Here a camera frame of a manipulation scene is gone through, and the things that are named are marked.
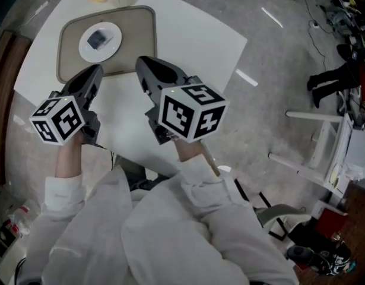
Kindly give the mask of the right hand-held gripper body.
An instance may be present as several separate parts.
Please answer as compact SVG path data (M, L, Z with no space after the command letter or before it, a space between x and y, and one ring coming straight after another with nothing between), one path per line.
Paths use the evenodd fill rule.
M167 87L158 91L160 102L145 115L159 144L176 136L187 143L216 133L229 101L203 83Z

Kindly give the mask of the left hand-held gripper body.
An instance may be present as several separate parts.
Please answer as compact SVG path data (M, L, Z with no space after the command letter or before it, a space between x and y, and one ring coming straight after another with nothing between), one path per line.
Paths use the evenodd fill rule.
M90 110L96 92L63 96L57 91L42 101L29 120L45 144L65 145L76 133L82 132L84 143L97 145L100 121Z

